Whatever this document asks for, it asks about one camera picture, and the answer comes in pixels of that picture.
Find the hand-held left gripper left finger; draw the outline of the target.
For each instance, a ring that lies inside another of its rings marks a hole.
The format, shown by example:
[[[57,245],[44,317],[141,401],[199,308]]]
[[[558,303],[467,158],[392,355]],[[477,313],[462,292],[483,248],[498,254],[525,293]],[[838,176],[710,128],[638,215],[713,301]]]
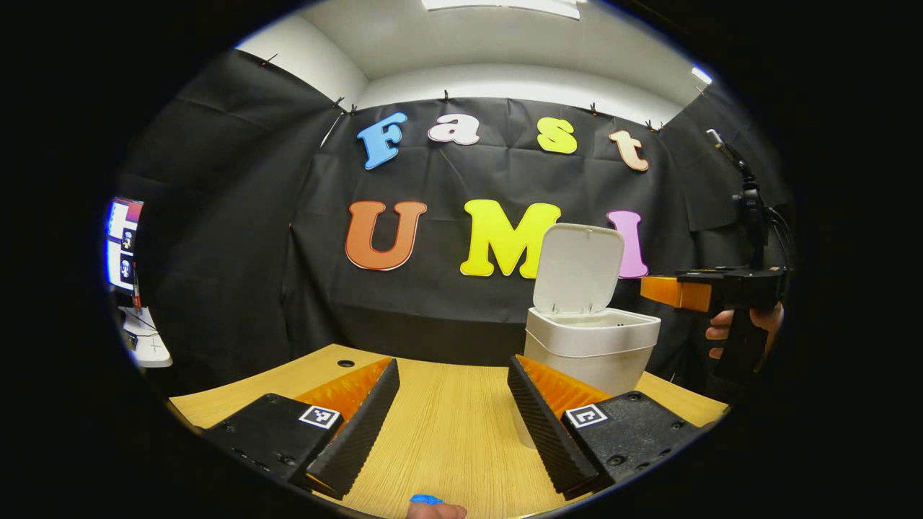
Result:
[[[202,435],[274,479],[341,500],[365,466],[400,387],[398,362],[383,358],[294,399],[268,392]]]

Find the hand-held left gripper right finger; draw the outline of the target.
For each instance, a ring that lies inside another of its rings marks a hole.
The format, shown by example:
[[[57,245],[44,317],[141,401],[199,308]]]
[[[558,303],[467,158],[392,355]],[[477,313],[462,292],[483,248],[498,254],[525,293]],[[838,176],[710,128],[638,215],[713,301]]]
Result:
[[[522,355],[511,357],[507,384],[552,486],[567,500],[623,485],[702,433],[643,392],[610,396]]]

